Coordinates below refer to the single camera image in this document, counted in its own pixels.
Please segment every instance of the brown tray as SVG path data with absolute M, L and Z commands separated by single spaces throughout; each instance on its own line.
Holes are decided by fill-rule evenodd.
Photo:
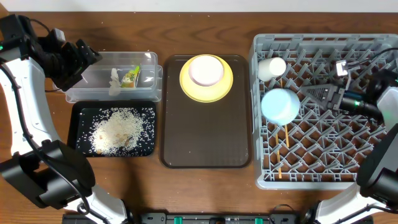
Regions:
M 165 65 L 160 159 L 169 168 L 242 168 L 251 161 L 249 70 L 239 55 L 220 55 L 233 71 L 229 93 L 213 103 L 189 98 L 180 71 L 192 55 L 175 55 Z

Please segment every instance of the yellow bowl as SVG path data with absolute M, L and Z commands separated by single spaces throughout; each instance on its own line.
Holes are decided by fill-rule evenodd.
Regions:
M 196 84 L 195 82 L 192 81 L 188 73 L 188 69 L 191 62 L 195 58 L 204 55 L 217 58 L 223 65 L 224 75 L 222 79 L 218 83 L 212 86 L 200 86 Z M 180 85 L 182 91 L 184 91 L 184 93 L 187 96 L 189 96 L 191 99 L 202 103 L 211 103 L 227 95 L 227 93 L 230 91 L 232 87 L 233 75 L 231 67 L 222 58 L 217 57 L 215 55 L 208 55 L 208 54 L 204 55 L 197 55 L 188 60 L 187 62 L 185 62 L 180 72 Z

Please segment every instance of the white cup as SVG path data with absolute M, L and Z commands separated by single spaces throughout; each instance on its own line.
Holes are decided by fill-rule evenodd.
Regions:
M 296 118 L 300 100 L 292 90 L 276 88 L 268 91 L 261 100 L 261 113 L 273 124 L 283 126 Z
M 259 62 L 258 78 L 264 82 L 283 75 L 286 71 L 286 62 L 282 58 L 268 58 Z

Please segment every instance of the gray dish rack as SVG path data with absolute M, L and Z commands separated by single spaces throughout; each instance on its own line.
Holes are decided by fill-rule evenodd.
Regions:
M 304 97 L 300 87 L 336 80 L 333 62 L 364 60 L 390 47 L 398 47 L 394 34 L 259 34 L 249 52 L 252 97 L 254 171 L 260 189 L 341 190 L 356 179 L 358 167 L 385 136 L 385 127 L 373 126 L 363 116 L 323 111 Z M 286 72 L 269 82 L 257 78 L 258 62 L 281 57 Z M 369 77 L 380 69 L 398 72 L 398 52 L 392 51 L 352 73 L 350 87 L 366 91 Z M 274 127 L 261 114 L 261 98 L 267 90 L 289 88 L 300 98 L 300 112 L 287 126 L 290 148 L 283 126 Z M 279 142 L 275 141 L 278 133 Z M 280 162 L 277 162 L 277 151 Z

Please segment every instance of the clear plastic container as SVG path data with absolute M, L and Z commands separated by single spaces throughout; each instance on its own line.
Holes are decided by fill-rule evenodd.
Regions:
M 150 100 L 162 97 L 163 69 L 153 52 L 100 52 L 103 59 L 89 66 L 83 79 L 65 92 L 69 103 L 81 100 Z M 121 88 L 117 96 L 109 95 L 111 70 L 118 70 L 119 81 L 130 70 L 140 66 L 136 88 Z

